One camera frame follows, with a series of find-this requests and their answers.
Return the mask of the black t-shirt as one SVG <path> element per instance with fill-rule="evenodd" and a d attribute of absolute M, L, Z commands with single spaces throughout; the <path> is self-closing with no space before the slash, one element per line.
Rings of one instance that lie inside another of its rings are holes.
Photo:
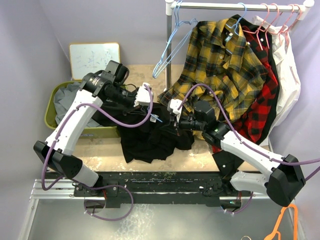
<path fill-rule="evenodd" d="M 117 126 L 122 152 L 127 163 L 132 160 L 141 160 L 146 163 L 151 163 L 153 160 L 164 161 L 174 153 L 175 149 L 183 151 L 192 149 L 195 142 L 193 133 L 186 130 L 179 130 L 177 134 L 165 131 L 164 126 L 169 123 L 170 113 L 160 103 L 154 103 L 154 106 L 161 109 L 163 123 L 153 123 L 148 120 L 136 128 Z M 122 123 L 133 125 L 141 122 L 146 115 L 111 116 Z"/>

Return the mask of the light blue wire hanger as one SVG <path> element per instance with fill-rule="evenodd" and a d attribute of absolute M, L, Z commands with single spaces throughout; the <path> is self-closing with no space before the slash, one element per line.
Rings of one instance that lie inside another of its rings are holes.
<path fill-rule="evenodd" d="M 163 123 L 162 120 L 162 111 L 159 107 L 154 106 L 152 108 L 149 121 L 152 123 Z"/>

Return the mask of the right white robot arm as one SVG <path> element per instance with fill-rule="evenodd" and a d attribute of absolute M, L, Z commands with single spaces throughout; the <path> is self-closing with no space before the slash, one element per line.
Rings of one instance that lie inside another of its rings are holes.
<path fill-rule="evenodd" d="M 266 194 L 282 207 L 291 204 L 306 184 L 298 159 L 289 154 L 282 156 L 240 136 L 232 128 L 217 121 L 214 109 L 201 101 L 191 116 L 182 115 L 182 101 L 172 99 L 167 106 L 170 112 L 170 125 L 179 130 L 200 131 L 203 139 L 234 157 L 249 163 L 258 173 L 245 173 L 233 170 L 228 180 L 222 183 L 222 190 L 228 196 L 238 191 Z"/>

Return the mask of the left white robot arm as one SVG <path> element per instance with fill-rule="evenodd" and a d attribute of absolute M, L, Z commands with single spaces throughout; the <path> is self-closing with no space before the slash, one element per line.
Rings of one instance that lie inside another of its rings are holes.
<path fill-rule="evenodd" d="M 48 168 L 85 186 L 91 196 L 98 196 L 103 191 L 103 177 L 87 167 L 83 161 L 73 155 L 76 143 L 87 126 L 89 120 L 99 111 L 118 126 L 137 128 L 147 122 L 153 109 L 153 94 L 148 83 L 143 83 L 135 95 L 130 96 L 123 83 L 129 76 L 129 69 L 123 64 L 111 60 L 104 70 L 86 74 L 76 92 L 75 98 L 60 124 L 45 141 L 37 141 L 33 150 L 43 163 L 41 172 L 41 187 L 44 191 L 52 188 L 45 185 Z M 123 123 L 101 106 L 104 101 L 136 108 L 148 106 L 148 112 L 143 120 L 135 124 Z"/>

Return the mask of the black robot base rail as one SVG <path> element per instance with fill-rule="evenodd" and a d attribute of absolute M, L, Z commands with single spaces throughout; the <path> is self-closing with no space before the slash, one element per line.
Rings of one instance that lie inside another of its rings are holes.
<path fill-rule="evenodd" d="M 72 183 L 75 197 L 97 199 L 106 208 L 122 204 L 205 205 L 239 208 L 249 191 L 235 190 L 219 172 L 212 171 L 103 171 L 106 190 L 89 190 Z"/>

